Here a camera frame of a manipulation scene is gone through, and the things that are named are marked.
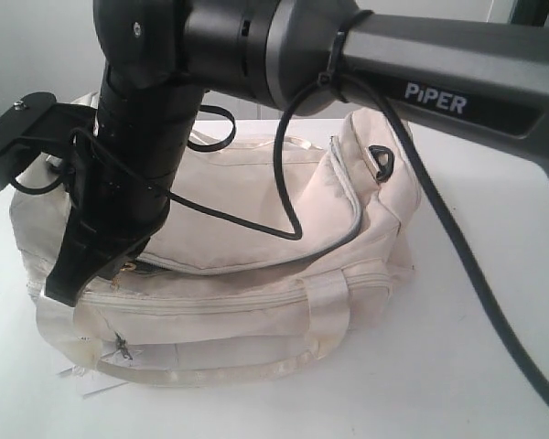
black cable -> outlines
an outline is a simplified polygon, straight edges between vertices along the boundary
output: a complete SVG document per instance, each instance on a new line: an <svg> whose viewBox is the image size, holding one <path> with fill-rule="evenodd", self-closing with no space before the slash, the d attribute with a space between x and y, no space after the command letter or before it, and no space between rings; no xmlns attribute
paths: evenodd
<svg viewBox="0 0 549 439"><path fill-rule="evenodd" d="M48 194L49 192L52 192L53 190L55 190L57 187L59 187L60 185L62 185L64 183L65 177L66 177L65 172L62 172L55 179L55 181L53 181L52 183L48 184L45 187L38 187L38 188L23 186L20 183L18 183L18 181L16 181L15 177L10 177L9 183L18 192L22 192L23 194L27 194L27 195L37 196L37 195L45 195L45 194Z"/></svg>
<svg viewBox="0 0 549 439"><path fill-rule="evenodd" d="M222 149L230 146L231 143L234 141L234 138L236 137L236 132L237 132L236 119L234 118L233 114L228 110L226 110L225 108L216 107L213 105L201 105L199 110L201 112L206 112L208 114L217 114L219 116L225 117L231 122L231 131L230 131L230 134L228 134L228 137L226 137L224 140L216 144L200 145L189 140L188 141L189 149L192 149L193 151L196 151L198 153L217 153L218 151L221 151Z"/></svg>
<svg viewBox="0 0 549 439"><path fill-rule="evenodd" d="M232 222L234 224L237 224L239 226L245 227L247 229L260 231L262 233L266 233L269 235L276 236L277 238L283 238L285 240L289 241L299 241L301 238L303 238L303 230L301 229L301 224L299 223L298 219L296 219L296 214L293 209L293 206L291 204L291 201L289 199L288 193L286 193L286 185L284 178L282 185L277 183L277 188L279 189L279 196L281 197L281 201L283 203L283 207L285 208L285 212L291 212L291 215L289 215L289 220L291 221L291 224L293 225L293 232L283 231L283 230L277 230L273 229L268 226L264 226L262 224L256 224L255 222L248 221L246 219L241 219L238 217L235 217L233 215L230 215L228 213L220 212L215 209L206 208L205 206L201 206L200 204L197 204L193 201L190 201L186 198L180 197L177 194L174 194L168 189L165 189L162 186L159 186L158 184L149 181L148 179L140 176L138 173L136 173L134 170L132 170L129 166L127 166L122 160L120 160L118 157L116 157L113 153L111 153L108 148L102 144L90 131L84 129L84 128L74 128L70 132L71 136L74 135L81 135L84 138L88 139L91 142L91 145L98 149L98 151L111 163L113 163L115 166L117 166L119 169L124 171L126 175L134 178L135 180L142 183L144 186L150 187L151 189L156 190L159 194L164 195L165 197L171 199L172 201L175 201L176 203L185 206L186 208L195 210L199 213L203 213L205 215L209 215L214 218L218 218L220 220L226 220L229 222ZM274 160L277 162L275 165L275 169L282 169L282 163L283 163L283 144L280 143L279 147L277 148L279 151L279 154L274 155Z"/></svg>
<svg viewBox="0 0 549 439"><path fill-rule="evenodd" d="M534 363L527 350L522 346L521 341L514 333L511 324L502 312L501 306L497 302L496 297L486 280L486 276L479 266L476 256L469 247L458 223L447 208L447 204L439 194L435 183L429 176L425 165L423 164L423 160L417 153L413 139L411 139L411 136L404 127L401 118L383 95L359 77L352 74L340 74L339 78L368 94L388 119L399 141L403 145L403 149L409 158L411 166L413 167L427 198L441 220L449 239L453 242L459 259L462 261L462 264L468 273L469 279L476 290L488 319L494 326L504 347L509 351L522 374L549 407L549 381Z"/></svg>

bag strap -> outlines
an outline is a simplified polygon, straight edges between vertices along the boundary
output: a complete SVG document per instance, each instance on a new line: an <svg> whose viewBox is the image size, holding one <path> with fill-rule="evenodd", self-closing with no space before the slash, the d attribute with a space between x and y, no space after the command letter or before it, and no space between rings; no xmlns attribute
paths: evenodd
<svg viewBox="0 0 549 439"><path fill-rule="evenodd" d="M350 326L350 294L341 270L302 280L309 304L305 351L289 359L233 368L201 370L131 369L101 360L102 341L78 335L74 309L41 294L37 302L38 331L70 361L86 369L139 384L164 387L206 387L236 382L272 380L323 359L344 339Z"/></svg>

screw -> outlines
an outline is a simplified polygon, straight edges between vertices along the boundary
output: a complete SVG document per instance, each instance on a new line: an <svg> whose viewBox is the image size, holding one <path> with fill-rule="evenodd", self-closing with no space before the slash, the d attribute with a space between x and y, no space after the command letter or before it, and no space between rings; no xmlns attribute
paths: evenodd
<svg viewBox="0 0 549 439"><path fill-rule="evenodd" d="M137 38L140 38L141 35L143 35L143 29L142 27L140 26L140 23L138 22L135 22L135 25L132 27L134 33L135 33L135 37Z"/></svg>
<svg viewBox="0 0 549 439"><path fill-rule="evenodd" d="M15 102L15 110L18 112L22 112L23 110L26 110L28 107L27 105L22 101L16 101Z"/></svg>

white tabletop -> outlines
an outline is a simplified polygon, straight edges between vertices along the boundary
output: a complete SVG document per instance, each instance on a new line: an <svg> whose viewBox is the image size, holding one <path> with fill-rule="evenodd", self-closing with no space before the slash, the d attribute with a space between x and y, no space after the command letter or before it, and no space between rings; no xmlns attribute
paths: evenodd
<svg viewBox="0 0 549 439"><path fill-rule="evenodd" d="M276 122L241 122L272 134ZM326 144L341 121L293 122ZM198 123L219 135L227 124ZM422 127L418 148L503 309L549 378L549 183L536 166ZM0 438L549 439L549 411L490 327L436 215L409 230L417 274L377 328L288 379L225 389L126 385L89 398L50 370L0 195Z"/></svg>

cream handbag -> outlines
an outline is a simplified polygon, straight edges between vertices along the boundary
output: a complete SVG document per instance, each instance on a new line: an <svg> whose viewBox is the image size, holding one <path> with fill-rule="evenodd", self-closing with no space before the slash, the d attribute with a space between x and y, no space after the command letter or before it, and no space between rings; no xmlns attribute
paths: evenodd
<svg viewBox="0 0 549 439"><path fill-rule="evenodd" d="M93 96L78 101L94 104ZM196 134L197 142L207 141ZM413 271L404 229L421 190L385 118L349 115L317 148L288 138L285 178L305 232L283 241L178 205L145 252L113 281L96 279L76 308L41 295L70 211L59 188L17 193L11 219L37 303L38 329L86 369L138 383L196 387L285 376L323 359L350 329L378 322ZM388 148L378 157L371 146ZM377 181L393 160L392 173ZM45 157L22 176L52 180ZM179 195L287 229L265 139L187 151Z"/></svg>

